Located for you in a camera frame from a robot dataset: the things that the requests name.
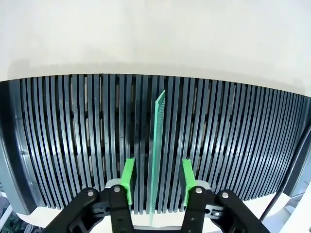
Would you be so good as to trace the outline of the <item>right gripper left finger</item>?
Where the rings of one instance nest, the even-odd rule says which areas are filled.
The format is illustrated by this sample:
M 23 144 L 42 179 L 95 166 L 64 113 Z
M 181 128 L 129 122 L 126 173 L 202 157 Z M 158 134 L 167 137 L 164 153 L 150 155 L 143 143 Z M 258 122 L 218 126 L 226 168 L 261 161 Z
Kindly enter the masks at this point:
M 45 233 L 89 233 L 106 216 L 112 232 L 133 233 L 130 205 L 135 186 L 135 159 L 127 159 L 120 179 L 109 180 L 103 191 L 85 188 L 44 229 Z

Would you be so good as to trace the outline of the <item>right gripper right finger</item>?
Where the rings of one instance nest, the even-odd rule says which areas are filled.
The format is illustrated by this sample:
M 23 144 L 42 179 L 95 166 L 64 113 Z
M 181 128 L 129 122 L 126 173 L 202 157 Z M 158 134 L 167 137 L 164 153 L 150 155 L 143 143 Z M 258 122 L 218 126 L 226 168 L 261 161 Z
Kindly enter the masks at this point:
M 181 186 L 186 212 L 182 233 L 202 233 L 209 218 L 223 233 L 268 233 L 269 230 L 230 190 L 215 194 L 205 181 L 196 180 L 190 160 L 181 164 Z

